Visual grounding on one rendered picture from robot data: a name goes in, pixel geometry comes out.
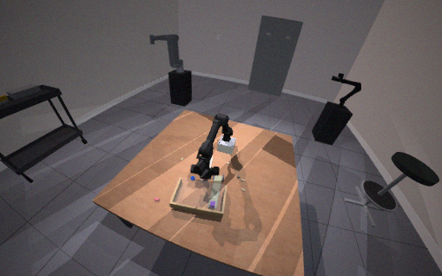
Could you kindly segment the cream strip with teal dots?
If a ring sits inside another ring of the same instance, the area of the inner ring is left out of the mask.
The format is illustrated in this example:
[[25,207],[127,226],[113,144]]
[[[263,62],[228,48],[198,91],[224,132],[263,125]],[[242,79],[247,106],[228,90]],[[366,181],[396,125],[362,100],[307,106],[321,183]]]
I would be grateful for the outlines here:
[[222,179],[222,176],[215,175],[214,176],[214,183],[221,184],[221,179]]

